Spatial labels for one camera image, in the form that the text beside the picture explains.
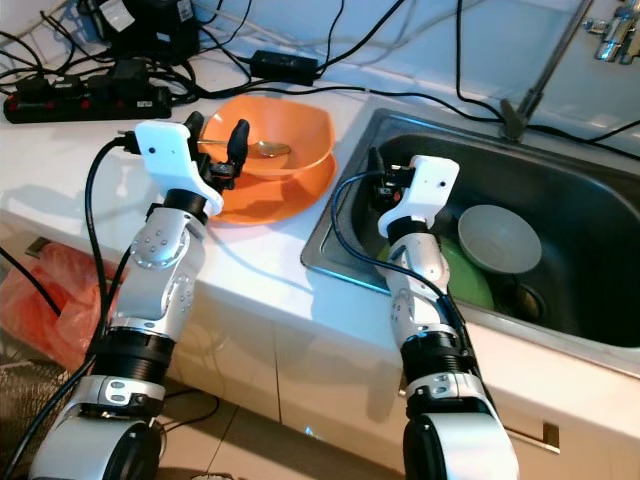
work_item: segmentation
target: metal spoon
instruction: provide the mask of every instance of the metal spoon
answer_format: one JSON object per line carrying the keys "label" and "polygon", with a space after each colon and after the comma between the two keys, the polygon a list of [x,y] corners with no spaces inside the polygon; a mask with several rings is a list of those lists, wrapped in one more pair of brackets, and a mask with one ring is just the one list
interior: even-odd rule
{"label": "metal spoon", "polygon": [[[226,145],[227,143],[224,140],[198,140],[199,145]],[[291,153],[291,147],[286,143],[263,142],[260,140],[249,145],[249,154],[253,156],[273,158],[287,153]]]}

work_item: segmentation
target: green plate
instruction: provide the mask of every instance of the green plate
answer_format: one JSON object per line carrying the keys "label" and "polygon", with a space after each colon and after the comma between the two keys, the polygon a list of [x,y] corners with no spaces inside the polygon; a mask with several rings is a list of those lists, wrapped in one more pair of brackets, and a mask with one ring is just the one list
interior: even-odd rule
{"label": "green plate", "polygon": [[[478,307],[493,309],[493,295],[484,275],[465,256],[462,249],[453,240],[440,237],[440,250],[449,263],[451,278],[449,279],[449,293],[458,300]],[[377,258],[387,261],[389,246],[385,245]]]}

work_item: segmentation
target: robotic arm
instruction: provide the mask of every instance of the robotic arm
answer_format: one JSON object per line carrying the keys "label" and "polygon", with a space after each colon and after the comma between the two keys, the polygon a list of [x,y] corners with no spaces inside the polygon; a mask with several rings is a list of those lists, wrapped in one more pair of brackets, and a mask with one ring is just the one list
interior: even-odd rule
{"label": "robotic arm", "polygon": [[[381,159],[374,159],[381,165]],[[389,261],[410,269],[446,293],[449,266],[429,233],[458,175],[448,159],[415,156],[394,166],[378,188],[400,202],[384,213],[380,234]],[[393,304],[391,323],[408,383],[404,463],[408,480],[514,480],[511,442],[480,378],[455,305],[404,273],[385,272]]]}
{"label": "robotic arm", "polygon": [[152,480],[161,450],[154,419],[164,376],[193,303],[204,262],[205,224],[222,209],[247,156],[249,124],[232,133],[228,161],[210,164],[197,150],[199,113],[184,125],[147,121],[135,129],[145,166],[165,200],[155,205],[131,245],[120,290],[96,360],[42,443],[33,480]]}

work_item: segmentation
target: red plastic bag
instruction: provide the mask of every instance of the red plastic bag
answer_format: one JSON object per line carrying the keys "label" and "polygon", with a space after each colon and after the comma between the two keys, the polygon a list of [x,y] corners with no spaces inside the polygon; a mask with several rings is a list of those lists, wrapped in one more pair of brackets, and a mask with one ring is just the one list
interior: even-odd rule
{"label": "red plastic bag", "polygon": [[[49,292],[61,314],[56,317],[29,280],[13,269],[0,286],[0,325],[68,370],[77,369],[100,316],[93,258],[50,243],[39,259],[28,259],[24,266]],[[113,276],[111,266],[105,265],[105,270]]]}

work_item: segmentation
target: power adapter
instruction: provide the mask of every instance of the power adapter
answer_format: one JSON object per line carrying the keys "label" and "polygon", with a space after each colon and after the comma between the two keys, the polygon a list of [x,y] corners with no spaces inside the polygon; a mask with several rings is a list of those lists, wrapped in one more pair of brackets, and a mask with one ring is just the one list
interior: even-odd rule
{"label": "power adapter", "polygon": [[252,77],[305,87],[313,86],[318,77],[318,60],[297,55],[256,50],[249,65]]}

